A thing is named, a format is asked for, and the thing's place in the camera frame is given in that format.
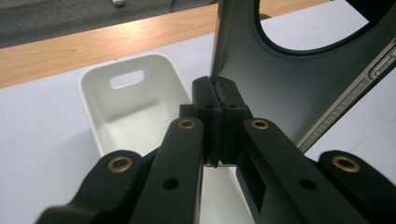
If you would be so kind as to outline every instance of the mounting hole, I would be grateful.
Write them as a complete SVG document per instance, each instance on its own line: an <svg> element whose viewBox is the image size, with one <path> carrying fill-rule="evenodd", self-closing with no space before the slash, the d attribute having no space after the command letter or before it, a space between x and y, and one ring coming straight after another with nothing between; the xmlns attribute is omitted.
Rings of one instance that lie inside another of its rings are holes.
<svg viewBox="0 0 396 224"><path fill-rule="evenodd" d="M300 180L300 185L301 185L301 187L303 187L305 189L310 189L310 190L317 188L317 185L312 180L309 180L309 179Z"/></svg>
<svg viewBox="0 0 396 224"><path fill-rule="evenodd" d="M264 130L264 129L267 129L270 127L267 122L265 122L264 120L260 120L260 119L253 120L251 122L251 126L255 129L260 129L260 130Z"/></svg>
<svg viewBox="0 0 396 224"><path fill-rule="evenodd" d="M358 165L357 162L345 156L333 157L332 164L339 169L350 173L357 173L361 170L361 167Z"/></svg>
<svg viewBox="0 0 396 224"><path fill-rule="evenodd" d="M208 109L213 109L213 108L215 108L215 105L212 105L212 104L207 104L207 105L205 105L206 106L206 108L208 108Z"/></svg>
<svg viewBox="0 0 396 224"><path fill-rule="evenodd" d="M178 127L182 129L191 129L195 126L195 122L190 119L183 119L178 123Z"/></svg>
<svg viewBox="0 0 396 224"><path fill-rule="evenodd" d="M111 160L107 165L107 170L117 174L127 171L132 166L132 159L126 156L118 156Z"/></svg>
<svg viewBox="0 0 396 224"><path fill-rule="evenodd" d="M171 189L177 189L177 187L178 187L177 179L169 178L169 179L165 179L163 181L163 188L164 189L171 190Z"/></svg>

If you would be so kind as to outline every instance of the gray floor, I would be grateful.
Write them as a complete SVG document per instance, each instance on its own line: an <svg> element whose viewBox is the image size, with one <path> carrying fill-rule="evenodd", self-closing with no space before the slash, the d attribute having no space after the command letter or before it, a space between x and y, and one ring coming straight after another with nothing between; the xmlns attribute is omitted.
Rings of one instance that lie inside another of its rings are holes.
<svg viewBox="0 0 396 224"><path fill-rule="evenodd" d="M0 48L154 17L213 0L4 0L0 1Z"/></svg>

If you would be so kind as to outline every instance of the white plastic tray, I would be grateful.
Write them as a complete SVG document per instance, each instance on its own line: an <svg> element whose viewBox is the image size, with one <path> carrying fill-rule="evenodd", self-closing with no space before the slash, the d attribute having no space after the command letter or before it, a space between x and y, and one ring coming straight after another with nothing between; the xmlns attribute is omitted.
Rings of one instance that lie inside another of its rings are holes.
<svg viewBox="0 0 396 224"><path fill-rule="evenodd" d="M160 54L94 68L79 87L102 156L118 149L148 154L160 146L179 105L191 103L176 69Z"/></svg>

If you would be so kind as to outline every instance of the wooden surface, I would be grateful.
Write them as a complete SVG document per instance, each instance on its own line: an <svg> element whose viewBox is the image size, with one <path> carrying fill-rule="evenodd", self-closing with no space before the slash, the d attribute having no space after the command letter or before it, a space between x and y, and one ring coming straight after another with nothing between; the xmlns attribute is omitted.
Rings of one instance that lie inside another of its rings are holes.
<svg viewBox="0 0 396 224"><path fill-rule="evenodd" d="M271 17L328 0L262 0ZM0 89L215 31L218 5L0 49Z"/></svg>

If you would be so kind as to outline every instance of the handle cutout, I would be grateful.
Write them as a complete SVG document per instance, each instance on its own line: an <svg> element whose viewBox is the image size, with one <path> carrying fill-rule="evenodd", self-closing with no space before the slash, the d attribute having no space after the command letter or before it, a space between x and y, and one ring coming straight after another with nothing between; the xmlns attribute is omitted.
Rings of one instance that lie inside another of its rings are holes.
<svg viewBox="0 0 396 224"><path fill-rule="evenodd" d="M145 78L145 73L143 72L143 70L138 70L111 78L110 86L113 89L119 89L122 87L139 83L144 78Z"/></svg>

